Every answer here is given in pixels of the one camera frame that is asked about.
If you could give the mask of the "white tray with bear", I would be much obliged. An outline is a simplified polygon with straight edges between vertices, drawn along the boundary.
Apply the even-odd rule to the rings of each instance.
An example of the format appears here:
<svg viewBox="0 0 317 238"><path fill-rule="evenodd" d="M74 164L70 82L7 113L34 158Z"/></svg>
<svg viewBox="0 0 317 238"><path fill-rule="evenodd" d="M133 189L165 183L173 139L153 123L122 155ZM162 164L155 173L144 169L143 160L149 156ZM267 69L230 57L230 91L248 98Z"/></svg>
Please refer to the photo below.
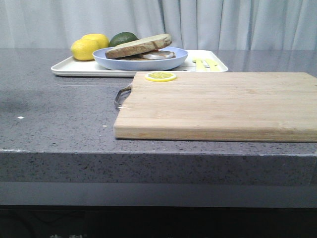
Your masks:
<svg viewBox="0 0 317 238"><path fill-rule="evenodd" d="M218 72L227 72L228 67L212 52L207 50L188 50L186 60L178 67L173 68L173 71L195 72L196 64L193 59L211 59L216 62ZM78 61L69 57L51 67L53 74L58 76L69 77L133 77L135 71L130 70L110 70L100 66L93 61Z"/></svg>

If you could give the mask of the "fried egg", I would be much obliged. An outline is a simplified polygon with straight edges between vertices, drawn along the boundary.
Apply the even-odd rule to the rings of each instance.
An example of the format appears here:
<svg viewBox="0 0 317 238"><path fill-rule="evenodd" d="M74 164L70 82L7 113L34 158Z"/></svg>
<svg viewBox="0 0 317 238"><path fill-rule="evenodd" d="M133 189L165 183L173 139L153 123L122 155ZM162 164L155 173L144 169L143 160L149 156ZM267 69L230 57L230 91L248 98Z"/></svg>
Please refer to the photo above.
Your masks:
<svg viewBox="0 0 317 238"><path fill-rule="evenodd" d="M165 60L165 59L172 59L175 57L175 52L171 51L151 51L147 53L140 54L142 59L147 60Z"/></svg>

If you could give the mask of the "rear yellow lemon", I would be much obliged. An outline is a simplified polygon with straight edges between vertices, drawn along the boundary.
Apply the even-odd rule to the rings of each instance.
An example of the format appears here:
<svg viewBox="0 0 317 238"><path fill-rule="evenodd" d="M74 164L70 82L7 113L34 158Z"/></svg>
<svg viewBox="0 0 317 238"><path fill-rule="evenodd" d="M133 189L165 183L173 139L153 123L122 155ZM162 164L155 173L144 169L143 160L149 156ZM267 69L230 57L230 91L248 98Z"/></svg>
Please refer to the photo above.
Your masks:
<svg viewBox="0 0 317 238"><path fill-rule="evenodd" d="M84 35L82 39L97 41L100 49L107 48L109 46L109 39L104 34L97 34L97 33L87 34L87 35Z"/></svg>

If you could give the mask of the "lemon slice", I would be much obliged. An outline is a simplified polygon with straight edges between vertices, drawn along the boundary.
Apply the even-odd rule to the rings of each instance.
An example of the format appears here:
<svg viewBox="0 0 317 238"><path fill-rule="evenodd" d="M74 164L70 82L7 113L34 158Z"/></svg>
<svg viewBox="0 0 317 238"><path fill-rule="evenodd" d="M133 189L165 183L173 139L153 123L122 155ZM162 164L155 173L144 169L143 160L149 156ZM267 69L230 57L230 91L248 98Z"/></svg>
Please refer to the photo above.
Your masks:
<svg viewBox="0 0 317 238"><path fill-rule="evenodd" d="M150 72L145 75L145 79L152 82L168 82L173 81L177 78L174 73L171 72Z"/></svg>

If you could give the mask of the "wooden cutting board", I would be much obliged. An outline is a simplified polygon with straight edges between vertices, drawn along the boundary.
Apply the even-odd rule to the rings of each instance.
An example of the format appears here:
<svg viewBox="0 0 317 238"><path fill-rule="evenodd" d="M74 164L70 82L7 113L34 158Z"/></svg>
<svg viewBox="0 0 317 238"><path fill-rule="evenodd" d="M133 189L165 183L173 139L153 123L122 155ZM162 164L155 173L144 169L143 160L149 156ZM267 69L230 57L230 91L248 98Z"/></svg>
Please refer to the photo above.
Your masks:
<svg viewBox="0 0 317 238"><path fill-rule="evenodd" d="M137 72L114 123L124 139L316 142L317 79L304 72Z"/></svg>

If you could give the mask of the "green lime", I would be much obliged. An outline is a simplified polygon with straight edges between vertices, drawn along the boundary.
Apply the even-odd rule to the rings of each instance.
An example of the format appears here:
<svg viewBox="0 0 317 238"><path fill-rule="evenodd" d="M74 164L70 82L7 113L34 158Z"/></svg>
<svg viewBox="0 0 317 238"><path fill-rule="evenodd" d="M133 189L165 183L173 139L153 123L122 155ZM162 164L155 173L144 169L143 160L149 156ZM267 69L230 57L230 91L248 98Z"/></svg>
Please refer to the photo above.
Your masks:
<svg viewBox="0 0 317 238"><path fill-rule="evenodd" d="M138 40L138 37L131 32L121 32L113 36L109 42L109 47L115 47L120 44Z"/></svg>

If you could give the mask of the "bread slice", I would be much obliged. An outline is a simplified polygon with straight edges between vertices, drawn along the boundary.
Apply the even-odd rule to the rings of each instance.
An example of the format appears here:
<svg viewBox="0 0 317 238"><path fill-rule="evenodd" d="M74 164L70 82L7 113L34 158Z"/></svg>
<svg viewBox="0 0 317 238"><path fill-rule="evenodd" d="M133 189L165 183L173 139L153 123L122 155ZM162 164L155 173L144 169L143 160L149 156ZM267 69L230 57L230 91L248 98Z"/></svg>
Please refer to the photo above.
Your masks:
<svg viewBox="0 0 317 238"><path fill-rule="evenodd" d="M105 55L108 59L123 58L168 47L172 43L170 34L158 34L128 43L119 44Z"/></svg>
<svg viewBox="0 0 317 238"><path fill-rule="evenodd" d="M142 59L140 57L140 54L137 54L137 55L132 55L132 56L118 58L118 60L148 60L148 59Z"/></svg>

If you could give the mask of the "grey curtain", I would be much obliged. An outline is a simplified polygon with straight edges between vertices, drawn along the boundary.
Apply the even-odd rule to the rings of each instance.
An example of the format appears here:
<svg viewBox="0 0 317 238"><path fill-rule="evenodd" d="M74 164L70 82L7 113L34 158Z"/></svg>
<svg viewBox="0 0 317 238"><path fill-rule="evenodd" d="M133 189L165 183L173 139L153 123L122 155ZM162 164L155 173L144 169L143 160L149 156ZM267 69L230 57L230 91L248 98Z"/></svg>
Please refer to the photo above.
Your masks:
<svg viewBox="0 0 317 238"><path fill-rule="evenodd" d="M69 48L89 33L161 33L185 49L315 50L314 0L3 0L2 48Z"/></svg>

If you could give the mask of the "yellow plastic fork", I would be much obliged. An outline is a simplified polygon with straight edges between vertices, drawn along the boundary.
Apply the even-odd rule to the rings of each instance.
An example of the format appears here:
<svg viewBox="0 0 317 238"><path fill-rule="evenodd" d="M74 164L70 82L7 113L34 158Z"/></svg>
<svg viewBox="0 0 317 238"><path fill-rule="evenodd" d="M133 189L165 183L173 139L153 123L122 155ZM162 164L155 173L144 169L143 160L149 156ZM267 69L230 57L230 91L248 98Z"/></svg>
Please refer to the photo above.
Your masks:
<svg viewBox="0 0 317 238"><path fill-rule="evenodd" d="M206 72L207 68L205 67L203 60L198 58L193 58L192 62L196 65L196 72Z"/></svg>

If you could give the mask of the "yellow lemon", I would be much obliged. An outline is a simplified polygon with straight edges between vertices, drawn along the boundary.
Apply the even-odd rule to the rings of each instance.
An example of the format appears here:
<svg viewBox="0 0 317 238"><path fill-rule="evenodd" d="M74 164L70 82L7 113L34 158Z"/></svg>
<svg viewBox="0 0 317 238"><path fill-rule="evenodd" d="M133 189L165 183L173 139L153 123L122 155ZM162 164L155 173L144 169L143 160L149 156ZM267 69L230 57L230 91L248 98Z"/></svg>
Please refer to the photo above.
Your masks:
<svg viewBox="0 0 317 238"><path fill-rule="evenodd" d="M97 41L100 49L107 48L109 46L109 39L104 34L97 34L97 33L87 34L87 35L84 35L82 39Z"/></svg>
<svg viewBox="0 0 317 238"><path fill-rule="evenodd" d="M99 50L99 44L96 40L79 39L71 46L71 52L76 60L89 61L93 60L93 52Z"/></svg>

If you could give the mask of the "light blue plate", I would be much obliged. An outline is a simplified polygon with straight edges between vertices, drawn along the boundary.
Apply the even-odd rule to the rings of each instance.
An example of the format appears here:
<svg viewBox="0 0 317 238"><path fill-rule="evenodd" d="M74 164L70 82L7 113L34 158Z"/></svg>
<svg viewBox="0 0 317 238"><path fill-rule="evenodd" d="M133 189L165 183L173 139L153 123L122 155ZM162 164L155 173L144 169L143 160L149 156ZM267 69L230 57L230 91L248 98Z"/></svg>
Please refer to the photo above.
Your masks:
<svg viewBox="0 0 317 238"><path fill-rule="evenodd" d="M184 49L176 47L165 47L162 50L174 52L174 58L158 60L117 60L108 59L106 57L106 51L110 49L112 49L112 47L99 49L93 52L93 57L95 61L102 67L110 70L168 70L180 66L188 56L188 52Z"/></svg>

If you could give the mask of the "front yellow lemon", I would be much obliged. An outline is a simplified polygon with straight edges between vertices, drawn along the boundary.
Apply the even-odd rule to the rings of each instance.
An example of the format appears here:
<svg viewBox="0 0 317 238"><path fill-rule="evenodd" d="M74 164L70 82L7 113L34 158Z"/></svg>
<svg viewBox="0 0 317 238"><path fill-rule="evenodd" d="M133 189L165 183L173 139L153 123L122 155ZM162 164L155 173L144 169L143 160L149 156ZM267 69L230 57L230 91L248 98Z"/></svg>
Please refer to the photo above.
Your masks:
<svg viewBox="0 0 317 238"><path fill-rule="evenodd" d="M76 60L89 61L93 60L93 52L99 50L99 44L96 40L79 39L71 46L71 52Z"/></svg>

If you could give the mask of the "yellow plastic knife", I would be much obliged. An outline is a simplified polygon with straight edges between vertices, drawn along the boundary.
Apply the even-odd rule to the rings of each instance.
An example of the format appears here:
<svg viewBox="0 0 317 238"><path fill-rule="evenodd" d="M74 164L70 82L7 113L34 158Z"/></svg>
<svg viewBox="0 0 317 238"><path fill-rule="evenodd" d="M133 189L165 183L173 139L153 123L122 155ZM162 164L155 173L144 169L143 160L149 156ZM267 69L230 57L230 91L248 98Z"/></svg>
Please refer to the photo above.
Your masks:
<svg viewBox="0 0 317 238"><path fill-rule="evenodd" d="M212 59L205 59L205 62L209 65L210 71L212 72L220 72L218 68L218 63Z"/></svg>

